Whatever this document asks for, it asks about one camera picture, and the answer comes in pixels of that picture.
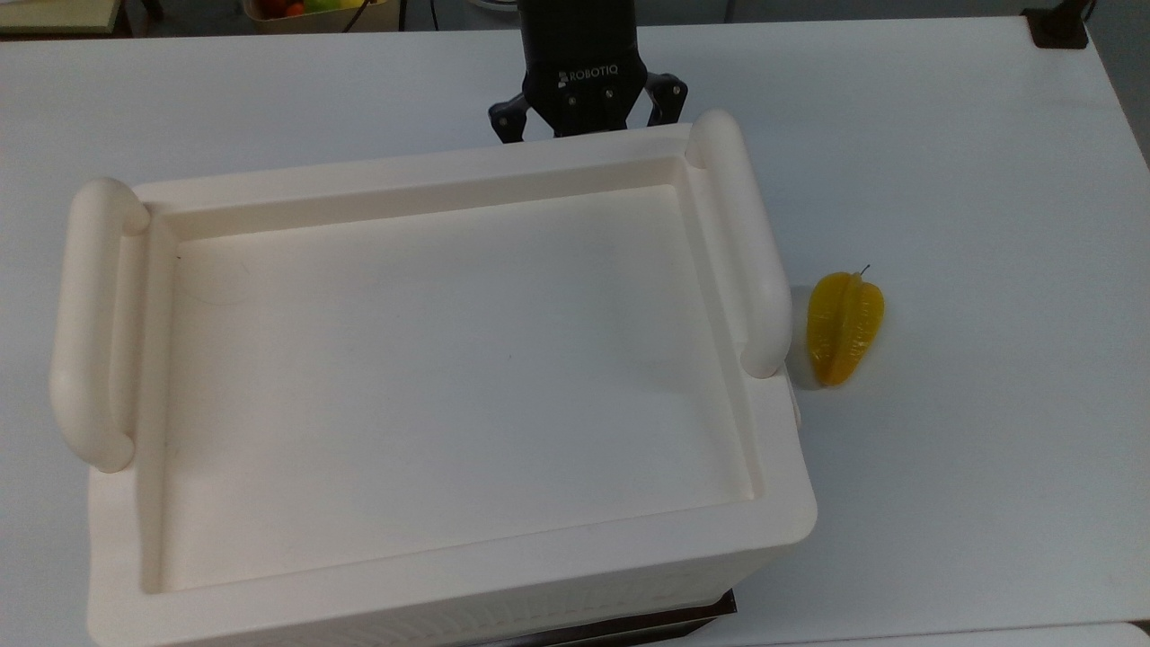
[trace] white storage container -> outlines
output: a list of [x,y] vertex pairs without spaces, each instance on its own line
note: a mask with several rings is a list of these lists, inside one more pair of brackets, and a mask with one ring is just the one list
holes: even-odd
[[90,630],[442,647],[714,602],[814,524],[790,316],[721,111],[94,180],[52,367]]

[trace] table surface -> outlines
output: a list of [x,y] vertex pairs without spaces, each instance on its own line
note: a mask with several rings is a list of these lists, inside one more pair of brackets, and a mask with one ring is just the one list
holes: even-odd
[[[1150,617],[1150,174],[1096,52],[1020,18],[639,40],[684,120],[741,120],[797,291],[871,263],[888,303],[799,391],[814,532],[681,645]],[[72,192],[492,145],[521,75],[514,32],[0,44],[0,645],[90,645],[47,398]]]
[[900,638],[831,640],[819,647],[1150,647],[1150,637],[1132,624],[1095,624],[966,631]]
[[121,0],[16,0],[0,3],[0,33],[110,33]]

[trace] bin handle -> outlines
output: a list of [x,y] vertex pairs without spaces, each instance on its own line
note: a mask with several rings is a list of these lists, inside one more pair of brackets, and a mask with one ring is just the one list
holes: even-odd
[[710,171],[721,217],[730,231],[747,315],[747,342],[739,364],[752,378],[769,378],[790,349],[791,294],[735,117],[719,109],[703,113],[691,126],[685,155],[692,167]]
[[112,314],[120,238],[143,233],[151,217],[131,188],[109,177],[84,184],[68,215],[49,393],[68,447],[101,472],[123,470],[135,453],[112,415]]

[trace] black stand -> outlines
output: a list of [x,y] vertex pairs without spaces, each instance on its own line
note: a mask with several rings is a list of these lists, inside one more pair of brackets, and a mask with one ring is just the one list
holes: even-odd
[[728,591],[714,604],[603,621],[566,629],[540,631],[518,638],[481,642],[473,647],[634,647],[657,640],[682,638],[719,616],[734,614],[735,593]]
[[147,11],[147,17],[154,22],[163,20],[163,7],[160,6],[160,0],[141,0],[141,2],[144,3],[144,9]]
[[1082,10],[1090,0],[1065,0],[1053,9],[1022,9],[1030,25],[1030,38],[1043,49],[1086,49]]

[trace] black cable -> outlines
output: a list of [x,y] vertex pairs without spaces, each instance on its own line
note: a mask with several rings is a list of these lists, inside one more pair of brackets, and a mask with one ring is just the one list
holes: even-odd
[[344,28],[343,33],[347,33],[348,31],[352,30],[352,26],[355,25],[355,21],[358,21],[359,17],[361,15],[363,15],[363,9],[367,9],[368,3],[370,3],[370,2],[371,2],[371,0],[363,0],[363,3],[360,5],[360,8],[355,9],[355,15],[352,16],[352,20],[347,21],[347,26]]
[[[355,26],[355,21],[358,21],[359,17],[363,14],[363,9],[367,9],[367,6],[373,2],[375,2],[375,0],[363,0],[363,3],[360,5],[360,8],[355,9],[355,15],[352,16],[352,20],[347,21],[347,26],[344,28],[344,31],[342,33],[347,33],[348,31],[351,31],[352,28]],[[399,0],[399,31],[406,31],[406,30],[407,30],[407,0]]]

